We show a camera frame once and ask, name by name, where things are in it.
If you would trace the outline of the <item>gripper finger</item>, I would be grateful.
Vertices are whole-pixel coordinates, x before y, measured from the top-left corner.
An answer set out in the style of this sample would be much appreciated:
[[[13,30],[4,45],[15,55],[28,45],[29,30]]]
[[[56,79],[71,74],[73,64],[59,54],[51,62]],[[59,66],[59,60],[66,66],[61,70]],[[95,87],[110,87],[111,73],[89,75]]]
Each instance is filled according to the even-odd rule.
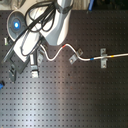
[[[36,62],[36,55],[33,53],[30,55],[31,75],[32,77],[38,77],[38,66]]]
[[[16,69],[14,65],[11,65],[9,69],[9,78],[11,81],[16,81]]]

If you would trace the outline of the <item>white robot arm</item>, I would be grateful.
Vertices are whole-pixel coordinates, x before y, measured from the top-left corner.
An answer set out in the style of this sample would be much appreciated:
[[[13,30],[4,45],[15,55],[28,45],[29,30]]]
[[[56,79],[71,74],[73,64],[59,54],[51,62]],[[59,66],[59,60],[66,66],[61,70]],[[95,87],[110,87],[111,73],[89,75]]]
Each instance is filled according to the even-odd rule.
[[[22,73],[44,41],[58,46],[65,40],[72,6],[73,0],[26,0],[8,16],[7,32],[12,48],[7,59],[11,73]]]

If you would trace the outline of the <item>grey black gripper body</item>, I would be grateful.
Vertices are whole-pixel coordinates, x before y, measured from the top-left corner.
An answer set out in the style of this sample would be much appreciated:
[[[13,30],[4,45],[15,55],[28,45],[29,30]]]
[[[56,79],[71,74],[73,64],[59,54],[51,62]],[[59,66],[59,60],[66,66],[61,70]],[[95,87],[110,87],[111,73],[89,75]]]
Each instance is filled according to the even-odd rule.
[[[21,37],[11,48],[8,60],[16,71],[23,71],[29,62],[30,55],[38,48],[42,38],[39,35],[33,37]]]

